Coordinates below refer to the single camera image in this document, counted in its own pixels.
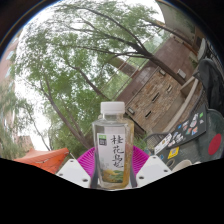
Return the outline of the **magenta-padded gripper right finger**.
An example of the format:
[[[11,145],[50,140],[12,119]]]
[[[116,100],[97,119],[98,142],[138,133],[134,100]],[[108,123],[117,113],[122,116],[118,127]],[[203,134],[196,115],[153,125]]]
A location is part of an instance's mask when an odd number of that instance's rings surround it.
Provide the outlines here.
[[[138,147],[133,147],[132,166],[130,172],[130,185],[140,188],[157,181],[172,171],[156,155],[149,156]]]

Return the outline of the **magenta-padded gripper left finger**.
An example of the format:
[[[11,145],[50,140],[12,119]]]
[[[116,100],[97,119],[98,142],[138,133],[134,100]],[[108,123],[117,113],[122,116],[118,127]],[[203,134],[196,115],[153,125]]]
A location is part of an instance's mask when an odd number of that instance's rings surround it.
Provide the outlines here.
[[[95,171],[94,149],[87,150],[78,159],[69,159],[56,175],[78,186],[96,189],[98,177]]]

